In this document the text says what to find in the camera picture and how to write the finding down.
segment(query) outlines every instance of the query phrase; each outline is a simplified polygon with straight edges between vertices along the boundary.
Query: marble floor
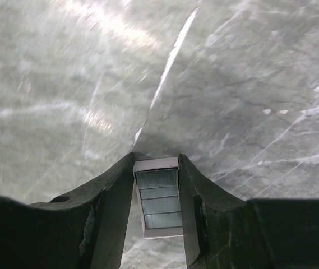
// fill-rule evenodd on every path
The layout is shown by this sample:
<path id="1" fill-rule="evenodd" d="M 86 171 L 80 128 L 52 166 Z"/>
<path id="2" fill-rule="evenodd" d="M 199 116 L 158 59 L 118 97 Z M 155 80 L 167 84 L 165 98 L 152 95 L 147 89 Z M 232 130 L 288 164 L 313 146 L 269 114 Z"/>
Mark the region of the marble floor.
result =
<path id="1" fill-rule="evenodd" d="M 49 201 L 132 150 L 319 197 L 319 0 L 0 0 L 0 194 Z M 186 268 L 135 197 L 122 268 Z"/>

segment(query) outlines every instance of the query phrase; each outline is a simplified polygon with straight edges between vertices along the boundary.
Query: hole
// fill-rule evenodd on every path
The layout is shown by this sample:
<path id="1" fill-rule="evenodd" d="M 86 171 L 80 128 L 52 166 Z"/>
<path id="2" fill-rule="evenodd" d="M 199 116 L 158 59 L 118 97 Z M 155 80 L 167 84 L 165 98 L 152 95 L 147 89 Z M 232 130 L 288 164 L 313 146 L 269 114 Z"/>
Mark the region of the hole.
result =
<path id="1" fill-rule="evenodd" d="M 70 198 L 68 196 L 58 196 L 56 198 L 53 198 L 50 203 L 62 203 L 68 201 Z"/>

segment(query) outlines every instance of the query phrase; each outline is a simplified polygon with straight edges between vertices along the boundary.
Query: gray marble surface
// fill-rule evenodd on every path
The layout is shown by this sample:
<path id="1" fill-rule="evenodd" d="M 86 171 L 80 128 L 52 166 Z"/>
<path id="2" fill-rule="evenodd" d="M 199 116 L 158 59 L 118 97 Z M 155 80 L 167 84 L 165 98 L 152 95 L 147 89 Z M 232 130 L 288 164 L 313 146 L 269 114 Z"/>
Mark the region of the gray marble surface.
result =
<path id="1" fill-rule="evenodd" d="M 49 201 L 134 150 L 230 193 L 319 197 L 319 0 L 0 0 L 0 194 Z M 185 268 L 182 238 L 123 268 Z"/>

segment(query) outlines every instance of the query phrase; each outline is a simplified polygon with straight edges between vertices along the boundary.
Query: black plastic part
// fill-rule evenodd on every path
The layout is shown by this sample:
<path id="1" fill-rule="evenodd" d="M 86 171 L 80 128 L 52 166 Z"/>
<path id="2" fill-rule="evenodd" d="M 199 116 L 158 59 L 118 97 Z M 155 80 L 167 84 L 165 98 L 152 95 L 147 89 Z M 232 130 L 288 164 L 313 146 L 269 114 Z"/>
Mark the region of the black plastic part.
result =
<path id="1" fill-rule="evenodd" d="M 129 154 L 48 203 L 0 197 L 0 268 L 119 268 L 133 165 Z"/>
<path id="2" fill-rule="evenodd" d="M 244 202 L 184 155 L 178 183 L 188 268 L 319 268 L 319 200 Z"/>

